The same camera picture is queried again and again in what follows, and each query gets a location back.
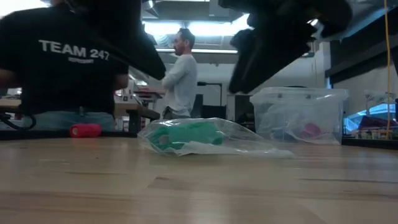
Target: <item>person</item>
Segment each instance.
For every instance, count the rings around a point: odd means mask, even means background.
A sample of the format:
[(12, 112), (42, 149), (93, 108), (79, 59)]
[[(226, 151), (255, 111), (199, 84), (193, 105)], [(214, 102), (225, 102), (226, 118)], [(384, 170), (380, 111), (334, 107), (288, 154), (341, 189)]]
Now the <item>person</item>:
[(129, 66), (91, 41), (63, 0), (51, 3), (0, 20), (0, 88), (22, 87), (20, 108), (36, 130), (83, 123), (112, 131), (113, 92), (128, 86)]
[(180, 29), (174, 38), (175, 54), (179, 56), (166, 73), (162, 86), (166, 90), (163, 119), (190, 118), (197, 93), (197, 61), (192, 55), (195, 36), (189, 29)]

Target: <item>wooden tabletop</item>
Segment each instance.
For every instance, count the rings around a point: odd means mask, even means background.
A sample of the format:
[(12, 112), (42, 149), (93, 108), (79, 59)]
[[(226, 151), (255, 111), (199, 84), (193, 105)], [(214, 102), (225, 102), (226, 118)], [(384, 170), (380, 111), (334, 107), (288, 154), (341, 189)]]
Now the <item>wooden tabletop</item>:
[(0, 142), (0, 223), (398, 223), (398, 153), (164, 157), (137, 139)]
[[(20, 100), (7, 100), (0, 99), (0, 108), (4, 109), (12, 109), (18, 110), (19, 105), (21, 104)], [(138, 110), (141, 115), (145, 118), (150, 119), (160, 119), (160, 114), (156, 111), (150, 110), (138, 104), (133, 103), (115, 103), (115, 112), (114, 115), (118, 116), (128, 116), (126, 110)]]

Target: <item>short hair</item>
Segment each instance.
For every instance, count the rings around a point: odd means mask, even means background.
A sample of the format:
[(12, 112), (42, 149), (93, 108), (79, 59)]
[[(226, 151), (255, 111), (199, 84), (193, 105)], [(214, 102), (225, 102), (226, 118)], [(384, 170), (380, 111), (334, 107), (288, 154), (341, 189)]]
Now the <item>short hair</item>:
[(195, 36), (191, 33), (191, 31), (187, 28), (181, 28), (178, 32), (181, 36), (182, 40), (188, 40), (190, 48), (192, 49), (195, 45)]

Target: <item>table leg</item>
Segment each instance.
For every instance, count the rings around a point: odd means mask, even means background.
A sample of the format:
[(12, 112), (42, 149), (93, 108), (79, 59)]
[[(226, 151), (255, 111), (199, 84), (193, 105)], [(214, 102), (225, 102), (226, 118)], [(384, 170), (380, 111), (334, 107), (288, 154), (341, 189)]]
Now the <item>table leg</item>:
[(136, 133), (141, 131), (141, 113), (136, 110), (127, 111), (129, 114), (129, 132)]

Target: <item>clear plastic container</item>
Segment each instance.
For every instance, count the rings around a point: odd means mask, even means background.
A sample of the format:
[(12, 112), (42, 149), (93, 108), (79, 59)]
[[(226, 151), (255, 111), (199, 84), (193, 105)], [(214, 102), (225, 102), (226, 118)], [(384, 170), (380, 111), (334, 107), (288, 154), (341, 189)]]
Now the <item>clear plastic container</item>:
[(348, 90), (263, 88), (250, 98), (256, 132), (283, 142), (341, 144)]

